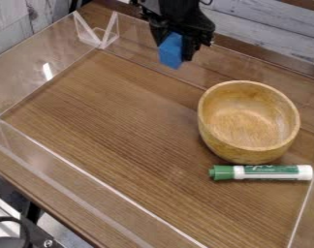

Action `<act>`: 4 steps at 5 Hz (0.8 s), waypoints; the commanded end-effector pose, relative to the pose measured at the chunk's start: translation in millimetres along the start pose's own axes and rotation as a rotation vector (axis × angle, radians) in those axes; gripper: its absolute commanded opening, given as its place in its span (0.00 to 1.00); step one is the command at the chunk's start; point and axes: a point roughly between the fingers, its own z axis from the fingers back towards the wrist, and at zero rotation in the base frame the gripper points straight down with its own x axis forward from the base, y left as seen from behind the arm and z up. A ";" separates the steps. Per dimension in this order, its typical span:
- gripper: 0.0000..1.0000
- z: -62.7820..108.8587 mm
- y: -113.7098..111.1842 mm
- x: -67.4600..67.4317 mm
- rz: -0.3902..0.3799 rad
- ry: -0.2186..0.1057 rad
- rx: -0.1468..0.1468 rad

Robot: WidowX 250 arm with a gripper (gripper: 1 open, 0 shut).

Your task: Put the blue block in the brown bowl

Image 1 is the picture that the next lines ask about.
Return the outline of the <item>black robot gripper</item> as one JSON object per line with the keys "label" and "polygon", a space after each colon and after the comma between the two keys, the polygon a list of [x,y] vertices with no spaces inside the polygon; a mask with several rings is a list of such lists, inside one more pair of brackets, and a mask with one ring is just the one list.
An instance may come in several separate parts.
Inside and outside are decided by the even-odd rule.
{"label": "black robot gripper", "polygon": [[200,0],[138,0],[156,45],[172,32],[181,34],[181,60],[191,61],[201,46],[213,43],[216,25],[200,8]]}

